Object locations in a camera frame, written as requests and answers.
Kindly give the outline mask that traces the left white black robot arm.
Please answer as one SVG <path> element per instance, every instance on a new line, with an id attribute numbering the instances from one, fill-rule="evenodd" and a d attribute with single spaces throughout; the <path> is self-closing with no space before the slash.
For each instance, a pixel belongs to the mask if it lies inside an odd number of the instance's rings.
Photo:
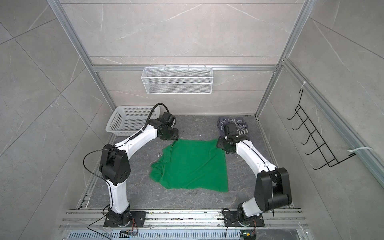
<path id="1" fill-rule="evenodd" d="M 109 188 L 109 213 L 120 225 L 130 221 L 130 204 L 127 197 L 126 183 L 131 173 L 130 158 L 150 141 L 160 138 L 163 141 L 176 141 L 178 129 L 174 128 L 176 118 L 170 113 L 163 113 L 157 119 L 149 119 L 145 125 L 122 142 L 103 147 L 100 172 Z"/>

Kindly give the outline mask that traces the blue-grey tank top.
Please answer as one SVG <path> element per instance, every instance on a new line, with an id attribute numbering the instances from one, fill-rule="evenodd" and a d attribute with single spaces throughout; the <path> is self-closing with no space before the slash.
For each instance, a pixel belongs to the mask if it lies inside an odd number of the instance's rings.
<path id="1" fill-rule="evenodd" d="M 217 127 L 220 132 L 220 136 L 224 137 L 225 131 L 224 131 L 224 125 L 228 123 L 235 123 L 237 131 L 239 135 L 248 135 L 249 134 L 249 127 L 248 123 L 244 120 L 244 118 L 237 118 L 237 117 L 230 117 L 230 116 L 224 116 L 219 117 L 217 120 Z"/>

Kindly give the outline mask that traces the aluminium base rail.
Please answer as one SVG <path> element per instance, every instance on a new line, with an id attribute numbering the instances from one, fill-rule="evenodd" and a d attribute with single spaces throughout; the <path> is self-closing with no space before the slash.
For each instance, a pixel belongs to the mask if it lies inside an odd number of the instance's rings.
<path id="1" fill-rule="evenodd" d="M 240 224 L 233 209 L 134 210 L 134 223 L 105 227 L 100 209 L 69 210 L 55 240 L 311 240 L 300 209 L 277 209 Z"/>

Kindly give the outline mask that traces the green tank top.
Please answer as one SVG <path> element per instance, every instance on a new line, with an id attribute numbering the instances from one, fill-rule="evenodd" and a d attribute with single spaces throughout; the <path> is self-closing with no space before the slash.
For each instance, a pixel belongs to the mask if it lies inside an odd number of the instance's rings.
<path id="1" fill-rule="evenodd" d="M 216 140 L 177 140 L 151 168 L 150 178 L 166 189 L 229 191 L 226 153 Z"/>

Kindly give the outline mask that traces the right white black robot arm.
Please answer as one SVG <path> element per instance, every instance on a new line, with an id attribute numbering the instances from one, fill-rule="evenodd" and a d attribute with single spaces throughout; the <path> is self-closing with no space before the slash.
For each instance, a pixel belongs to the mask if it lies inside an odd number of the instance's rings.
<path id="1" fill-rule="evenodd" d="M 219 137 L 217 147 L 226 154 L 242 157 L 256 176 L 254 197 L 237 209 L 238 221 L 244 224 L 253 217 L 292 203 L 289 173 L 269 162 L 253 145 L 247 135 L 241 135 L 235 123 L 223 125 L 224 136 Z"/>

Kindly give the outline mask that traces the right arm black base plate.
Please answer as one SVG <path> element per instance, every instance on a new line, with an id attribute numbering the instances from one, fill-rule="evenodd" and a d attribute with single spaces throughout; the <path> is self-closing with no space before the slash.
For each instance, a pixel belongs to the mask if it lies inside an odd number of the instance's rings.
<path id="1" fill-rule="evenodd" d="M 264 219 L 262 215 L 247 217 L 240 209 L 231 211 L 229 209 L 222 210 L 225 227 L 264 227 Z"/>

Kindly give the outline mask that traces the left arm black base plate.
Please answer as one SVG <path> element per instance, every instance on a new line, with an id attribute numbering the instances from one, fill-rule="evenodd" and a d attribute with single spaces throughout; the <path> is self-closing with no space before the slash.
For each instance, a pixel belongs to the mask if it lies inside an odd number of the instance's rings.
<path id="1" fill-rule="evenodd" d="M 145 223 L 147 212 L 145 211 L 125 211 L 122 214 L 117 214 L 110 211 L 106 215 L 103 227 L 111 228 L 142 228 Z"/>

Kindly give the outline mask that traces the white plastic laundry basket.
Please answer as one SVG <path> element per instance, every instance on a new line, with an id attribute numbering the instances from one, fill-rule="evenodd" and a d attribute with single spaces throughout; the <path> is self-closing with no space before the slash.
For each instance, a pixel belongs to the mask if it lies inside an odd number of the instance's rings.
<path id="1" fill-rule="evenodd" d="M 129 137 L 140 130 L 152 109 L 152 106 L 119 106 L 106 126 L 106 132 L 118 137 Z"/>

